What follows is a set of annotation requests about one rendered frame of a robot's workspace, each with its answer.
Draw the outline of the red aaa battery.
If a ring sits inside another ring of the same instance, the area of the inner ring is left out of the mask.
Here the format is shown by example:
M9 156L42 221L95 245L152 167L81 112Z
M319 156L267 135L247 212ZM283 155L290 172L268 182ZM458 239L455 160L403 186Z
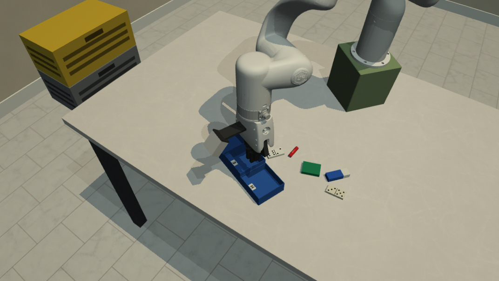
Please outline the red aaa battery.
M298 146L294 147L294 149L291 151L291 153L288 156L291 158L298 149L299 149Z

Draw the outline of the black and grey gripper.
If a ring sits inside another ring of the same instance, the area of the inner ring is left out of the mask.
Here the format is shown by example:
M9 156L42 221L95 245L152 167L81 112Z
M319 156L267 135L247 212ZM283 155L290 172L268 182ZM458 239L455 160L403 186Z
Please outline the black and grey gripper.
M246 158L253 163L269 155L268 145L274 146L274 123L272 115L269 113L268 120L248 120L239 115L236 110L236 122L240 121L246 131L240 133L244 139L246 148Z

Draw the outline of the grey and cream domino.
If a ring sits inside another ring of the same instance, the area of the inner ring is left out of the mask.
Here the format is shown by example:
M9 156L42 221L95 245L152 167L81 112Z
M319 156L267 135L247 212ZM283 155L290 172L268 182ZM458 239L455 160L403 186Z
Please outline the grey and cream domino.
M337 187L335 186L332 186L332 185L328 185L326 191L326 193L330 194L330 195L333 195L339 199L342 199L344 198L345 194L346 194L346 191L344 190L341 190L341 189L338 189Z

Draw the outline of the blue rack of bins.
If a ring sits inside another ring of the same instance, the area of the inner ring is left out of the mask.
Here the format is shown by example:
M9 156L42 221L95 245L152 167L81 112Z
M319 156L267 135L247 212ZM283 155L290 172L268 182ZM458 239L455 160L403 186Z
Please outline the blue rack of bins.
M221 161L244 187L257 205L284 190L284 182L261 158L250 163L246 158L246 148L241 135L228 139L229 143L219 156Z

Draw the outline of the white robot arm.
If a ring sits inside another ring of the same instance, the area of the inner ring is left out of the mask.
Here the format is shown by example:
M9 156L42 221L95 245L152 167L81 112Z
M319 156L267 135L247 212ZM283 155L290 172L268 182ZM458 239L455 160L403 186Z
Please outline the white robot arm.
M246 52L236 61L236 101L240 116L248 120L270 118L273 89L301 86L313 72L311 61L286 38L294 20L310 10L328 11L337 0L279 0L265 17L256 42L256 52ZM405 13L405 0L372 0L359 40L350 54L359 64L385 67L389 48ZM246 131L238 121L213 129L203 143L210 155L219 157L229 138Z

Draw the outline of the white domino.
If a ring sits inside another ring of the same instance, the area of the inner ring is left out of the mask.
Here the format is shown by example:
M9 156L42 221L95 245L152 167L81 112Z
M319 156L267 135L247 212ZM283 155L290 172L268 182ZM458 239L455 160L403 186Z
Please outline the white domino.
M279 147L276 149L269 150L269 155L267 157L268 157L268 159L271 159L271 158L275 158L275 157L278 157L281 155L284 155L284 151L283 151L282 147Z

